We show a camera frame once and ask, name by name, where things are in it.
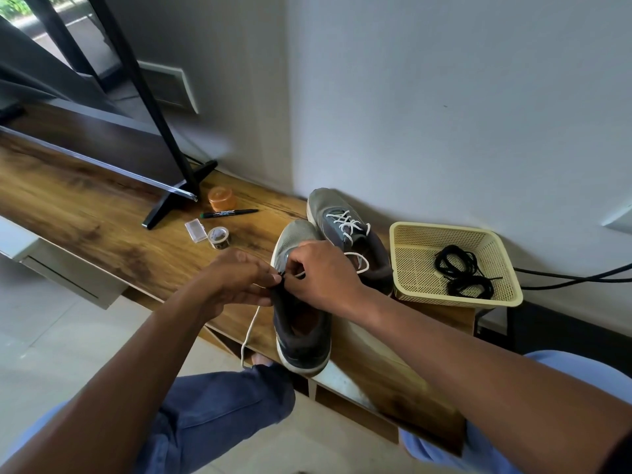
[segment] person's left hand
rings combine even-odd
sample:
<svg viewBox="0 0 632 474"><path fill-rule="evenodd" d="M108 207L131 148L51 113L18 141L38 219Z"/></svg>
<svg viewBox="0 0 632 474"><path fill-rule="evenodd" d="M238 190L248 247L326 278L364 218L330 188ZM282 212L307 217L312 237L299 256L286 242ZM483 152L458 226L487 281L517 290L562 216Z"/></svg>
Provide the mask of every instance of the person's left hand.
<svg viewBox="0 0 632 474"><path fill-rule="evenodd" d="M182 315L205 323L225 304L271 306L267 287L280 283L280 275L265 261L236 248L228 248L165 303Z"/></svg>

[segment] gray sneaker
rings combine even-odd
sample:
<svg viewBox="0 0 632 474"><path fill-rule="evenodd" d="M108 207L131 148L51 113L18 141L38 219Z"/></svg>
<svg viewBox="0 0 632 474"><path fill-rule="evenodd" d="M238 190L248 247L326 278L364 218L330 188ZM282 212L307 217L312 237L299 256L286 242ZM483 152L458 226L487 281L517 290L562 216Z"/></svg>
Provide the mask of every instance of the gray sneaker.
<svg viewBox="0 0 632 474"><path fill-rule="evenodd" d="M302 241L320 240L319 231L305 220L288 224L280 234L270 262L284 273L288 255ZM283 366L292 372L313 376L322 371L331 354L331 314L312 308L280 285L271 289L277 352Z"/></svg>
<svg viewBox="0 0 632 474"><path fill-rule="evenodd" d="M366 286L390 295L393 271L386 248L380 238L364 223L353 207L334 190L319 188L307 198L307 219L343 252L361 254L368 262L368 270L359 273Z"/></svg>

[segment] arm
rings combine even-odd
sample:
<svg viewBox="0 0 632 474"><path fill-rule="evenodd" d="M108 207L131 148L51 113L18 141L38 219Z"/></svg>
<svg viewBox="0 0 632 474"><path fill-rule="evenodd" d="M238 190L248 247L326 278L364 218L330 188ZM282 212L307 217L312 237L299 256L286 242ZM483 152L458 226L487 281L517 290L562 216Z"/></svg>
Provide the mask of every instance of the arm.
<svg viewBox="0 0 632 474"><path fill-rule="evenodd" d="M288 271L298 264L306 275L287 290L387 344L524 472L596 473L632 429L632 406L363 286L327 241L295 249Z"/></svg>
<svg viewBox="0 0 632 474"><path fill-rule="evenodd" d="M224 304L270 306L268 292L259 286L279 281L277 272L254 256L239 250L220 254L154 311L0 473L129 472L204 323Z"/></svg>

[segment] jeans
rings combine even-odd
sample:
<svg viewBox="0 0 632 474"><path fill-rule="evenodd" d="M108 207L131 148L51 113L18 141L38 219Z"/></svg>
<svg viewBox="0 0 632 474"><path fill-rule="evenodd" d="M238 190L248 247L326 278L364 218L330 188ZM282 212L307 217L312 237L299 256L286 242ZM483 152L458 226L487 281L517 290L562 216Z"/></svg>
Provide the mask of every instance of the jeans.
<svg viewBox="0 0 632 474"><path fill-rule="evenodd" d="M550 368L581 379L616 398L632 404L632 379L610 366L562 351L535 351L525 356ZM469 421L466 423L466 440L461 458L457 458L433 446L430 442L401 429L399 430L399 437L408 452L420 461L443 464L464 471L479 473L519 474L520 472Z"/></svg>
<svg viewBox="0 0 632 474"><path fill-rule="evenodd" d="M138 453L135 473L187 474L284 420L295 394L286 369L257 365L241 372L178 377ZM18 451L63 407L43 415L10 449Z"/></svg>

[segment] mesh basket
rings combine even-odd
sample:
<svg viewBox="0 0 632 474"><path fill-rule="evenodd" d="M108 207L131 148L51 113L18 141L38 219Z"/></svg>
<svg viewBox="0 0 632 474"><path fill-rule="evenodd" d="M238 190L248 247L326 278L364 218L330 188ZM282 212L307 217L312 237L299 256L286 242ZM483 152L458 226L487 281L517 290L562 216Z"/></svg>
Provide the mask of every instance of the mesh basket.
<svg viewBox="0 0 632 474"><path fill-rule="evenodd" d="M492 281L494 297L491 300L446 294L448 280L435 270L434 260L448 245L476 254L478 266L486 277L502 276ZM510 258L500 237L492 231L442 224L394 223L391 225L391 259L395 296L399 300L471 308L513 307L522 303L522 290ZM471 287L463 293L476 296L479 290Z"/></svg>

